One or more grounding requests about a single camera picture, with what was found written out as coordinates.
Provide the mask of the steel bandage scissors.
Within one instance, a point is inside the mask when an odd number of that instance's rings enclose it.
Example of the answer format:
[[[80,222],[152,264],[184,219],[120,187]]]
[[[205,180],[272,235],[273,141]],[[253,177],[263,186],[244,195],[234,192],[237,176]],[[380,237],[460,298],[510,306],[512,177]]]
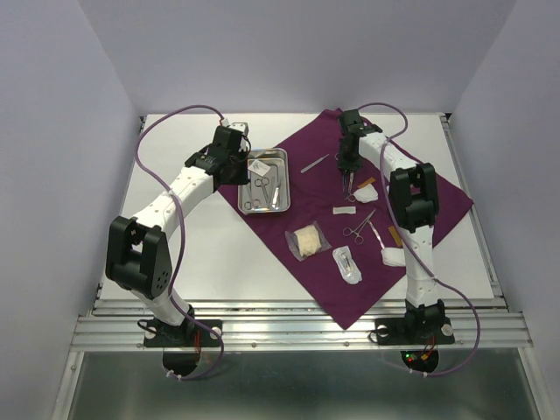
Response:
[[[344,200],[347,200],[349,202],[355,202],[356,198],[354,197],[354,194],[352,191],[348,191],[348,186],[347,186],[347,192],[343,192],[343,197]]]

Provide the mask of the white blue label packet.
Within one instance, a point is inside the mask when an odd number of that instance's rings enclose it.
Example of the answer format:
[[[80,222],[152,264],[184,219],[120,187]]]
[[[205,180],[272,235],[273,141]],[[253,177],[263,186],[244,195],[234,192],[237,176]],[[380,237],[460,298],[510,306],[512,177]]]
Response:
[[[253,159],[248,166],[248,170],[260,177],[264,177],[269,172],[270,167],[259,159]]]

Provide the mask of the small steel scissors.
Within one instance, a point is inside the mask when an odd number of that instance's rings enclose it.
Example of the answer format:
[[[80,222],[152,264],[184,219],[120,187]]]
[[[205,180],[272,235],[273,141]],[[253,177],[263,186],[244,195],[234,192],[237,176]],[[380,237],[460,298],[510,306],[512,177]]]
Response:
[[[261,189],[262,196],[264,197],[264,201],[267,206],[270,204],[270,194],[267,189],[269,184],[270,179],[266,176],[259,177],[255,180],[255,186]]]

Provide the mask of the stainless steel instrument tray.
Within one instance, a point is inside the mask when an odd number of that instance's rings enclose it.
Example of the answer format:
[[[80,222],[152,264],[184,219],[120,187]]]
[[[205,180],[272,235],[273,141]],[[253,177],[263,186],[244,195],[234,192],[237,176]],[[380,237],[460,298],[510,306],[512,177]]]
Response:
[[[290,178],[289,178],[289,165],[288,165],[287,152],[281,148],[256,149],[256,150],[252,150],[249,153],[248,165],[250,165],[253,159],[259,159],[270,167],[269,172],[265,175],[266,177],[269,178],[269,185],[267,189],[270,197],[273,192],[273,188],[277,182],[277,179],[281,178],[282,188],[281,188],[280,210],[279,211],[272,210],[270,208],[270,204],[268,206],[265,204],[261,189],[255,186],[255,180],[260,176],[249,171],[249,169],[248,169],[248,179],[249,182],[251,182],[252,184],[253,196],[255,199],[260,200],[261,205],[258,209],[253,211],[247,211],[243,208],[243,204],[247,200],[246,188],[244,185],[238,187],[238,197],[237,197],[238,209],[245,215],[278,214],[278,213],[286,212],[291,205]]]

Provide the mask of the straight steel scissors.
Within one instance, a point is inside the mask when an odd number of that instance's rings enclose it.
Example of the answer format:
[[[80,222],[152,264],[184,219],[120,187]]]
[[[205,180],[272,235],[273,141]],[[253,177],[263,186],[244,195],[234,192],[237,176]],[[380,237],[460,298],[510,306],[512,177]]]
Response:
[[[244,202],[243,208],[247,211],[253,211],[258,209],[261,205],[261,202],[259,199],[254,198],[251,182],[248,182],[245,185],[245,188],[246,188],[247,200]]]

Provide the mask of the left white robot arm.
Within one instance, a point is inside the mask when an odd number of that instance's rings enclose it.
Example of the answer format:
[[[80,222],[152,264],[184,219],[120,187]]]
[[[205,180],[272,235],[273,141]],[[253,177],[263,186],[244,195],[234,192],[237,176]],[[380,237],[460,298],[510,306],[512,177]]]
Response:
[[[130,218],[109,226],[105,276],[130,291],[154,318],[140,324],[151,347],[183,347],[194,336],[194,309],[172,286],[168,240],[185,217],[221,186],[249,182],[249,125],[216,128],[213,141],[185,161],[171,185]]]

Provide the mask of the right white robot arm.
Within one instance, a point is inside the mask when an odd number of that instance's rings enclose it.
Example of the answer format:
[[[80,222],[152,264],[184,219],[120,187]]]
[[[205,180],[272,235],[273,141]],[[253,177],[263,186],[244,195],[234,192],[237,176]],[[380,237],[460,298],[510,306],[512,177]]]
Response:
[[[389,215],[404,249],[406,312],[400,318],[377,321],[370,339],[381,346],[454,343],[451,321],[445,315],[433,273],[433,228],[439,211],[433,165],[409,158],[357,109],[342,112],[338,121],[342,133],[339,170],[352,177],[363,159],[379,169]]]

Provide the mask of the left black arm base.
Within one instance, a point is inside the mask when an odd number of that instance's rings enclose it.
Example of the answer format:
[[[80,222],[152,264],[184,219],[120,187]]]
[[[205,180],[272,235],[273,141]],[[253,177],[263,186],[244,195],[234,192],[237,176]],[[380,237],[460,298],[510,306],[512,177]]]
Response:
[[[143,331],[143,345],[148,348],[219,347],[215,333],[221,331],[222,321],[208,319],[203,324],[212,329],[213,333],[186,318],[181,325],[168,325],[156,318],[141,318],[136,322]]]

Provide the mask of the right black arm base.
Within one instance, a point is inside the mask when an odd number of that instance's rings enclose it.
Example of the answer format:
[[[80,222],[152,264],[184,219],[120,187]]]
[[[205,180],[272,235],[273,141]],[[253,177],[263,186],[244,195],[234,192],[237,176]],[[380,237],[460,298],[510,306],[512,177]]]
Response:
[[[455,343],[452,323],[446,316],[442,299],[419,307],[406,301],[405,306],[406,311],[401,317],[377,318],[374,329],[367,336],[369,341],[380,346]]]

